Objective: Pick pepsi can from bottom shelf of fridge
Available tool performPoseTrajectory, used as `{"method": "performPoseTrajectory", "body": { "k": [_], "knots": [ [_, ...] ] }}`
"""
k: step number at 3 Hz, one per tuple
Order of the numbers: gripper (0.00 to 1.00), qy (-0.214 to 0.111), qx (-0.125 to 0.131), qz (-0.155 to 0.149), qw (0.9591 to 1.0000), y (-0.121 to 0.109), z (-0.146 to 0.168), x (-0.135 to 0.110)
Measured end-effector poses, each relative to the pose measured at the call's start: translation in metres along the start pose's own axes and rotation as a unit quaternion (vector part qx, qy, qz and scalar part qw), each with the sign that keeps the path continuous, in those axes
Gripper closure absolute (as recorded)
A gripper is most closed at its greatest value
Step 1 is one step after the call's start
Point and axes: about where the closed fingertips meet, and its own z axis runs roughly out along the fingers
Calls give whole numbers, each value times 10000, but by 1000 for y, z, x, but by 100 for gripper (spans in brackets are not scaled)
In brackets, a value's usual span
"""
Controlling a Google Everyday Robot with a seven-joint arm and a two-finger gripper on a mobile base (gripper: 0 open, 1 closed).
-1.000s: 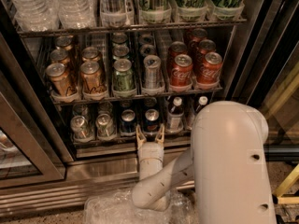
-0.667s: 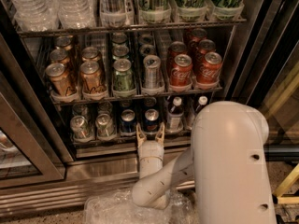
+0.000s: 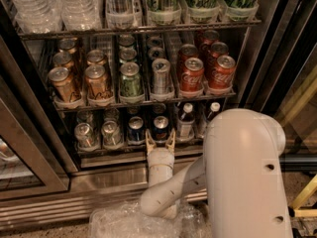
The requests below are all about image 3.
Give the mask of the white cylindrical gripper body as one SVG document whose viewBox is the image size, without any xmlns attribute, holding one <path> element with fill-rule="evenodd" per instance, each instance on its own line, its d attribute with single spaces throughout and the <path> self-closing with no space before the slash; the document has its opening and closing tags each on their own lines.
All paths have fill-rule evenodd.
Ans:
<svg viewBox="0 0 317 238">
<path fill-rule="evenodd" d="M 167 181 L 173 176 L 174 154 L 166 148 L 155 148 L 147 156 L 149 186 Z"/>
</svg>

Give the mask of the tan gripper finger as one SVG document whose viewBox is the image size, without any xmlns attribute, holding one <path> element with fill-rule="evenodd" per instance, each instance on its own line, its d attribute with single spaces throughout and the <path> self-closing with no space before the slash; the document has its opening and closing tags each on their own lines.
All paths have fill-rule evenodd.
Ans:
<svg viewBox="0 0 317 238">
<path fill-rule="evenodd" d="M 170 132 L 170 135 L 168 139 L 165 142 L 165 147 L 173 154 L 174 153 L 174 148 L 175 148 L 175 130 L 172 129 Z"/>
<path fill-rule="evenodd" d="M 147 146 L 147 154 L 149 155 L 153 149 L 157 147 L 156 142 L 152 138 L 151 132 L 149 129 L 146 130 L 146 146 Z"/>
</svg>

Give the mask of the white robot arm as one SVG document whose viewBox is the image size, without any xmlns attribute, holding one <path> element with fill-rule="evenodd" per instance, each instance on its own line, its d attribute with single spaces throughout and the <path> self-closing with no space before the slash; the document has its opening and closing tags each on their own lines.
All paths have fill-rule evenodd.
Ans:
<svg viewBox="0 0 317 238">
<path fill-rule="evenodd" d="M 141 196 L 147 216 L 207 189 L 212 238 L 293 238 L 279 156 L 285 134 L 273 118 L 229 109 L 208 125 L 203 156 Z"/>
</svg>

